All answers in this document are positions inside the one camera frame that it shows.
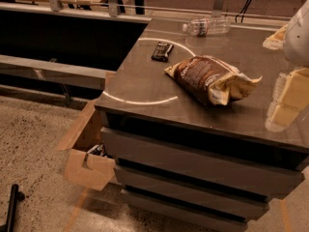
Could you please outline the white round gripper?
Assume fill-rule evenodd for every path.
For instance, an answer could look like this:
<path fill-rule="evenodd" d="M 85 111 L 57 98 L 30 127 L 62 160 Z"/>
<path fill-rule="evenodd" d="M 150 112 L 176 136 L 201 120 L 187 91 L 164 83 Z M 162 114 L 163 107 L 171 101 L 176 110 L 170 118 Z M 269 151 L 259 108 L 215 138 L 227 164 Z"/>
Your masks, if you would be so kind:
<path fill-rule="evenodd" d="M 263 47 L 282 49 L 285 58 L 297 66 L 309 66 L 309 0 L 282 26 L 267 37 Z M 269 131 L 285 130 L 309 105 L 309 69 L 281 72 L 275 82 L 265 126 Z"/>

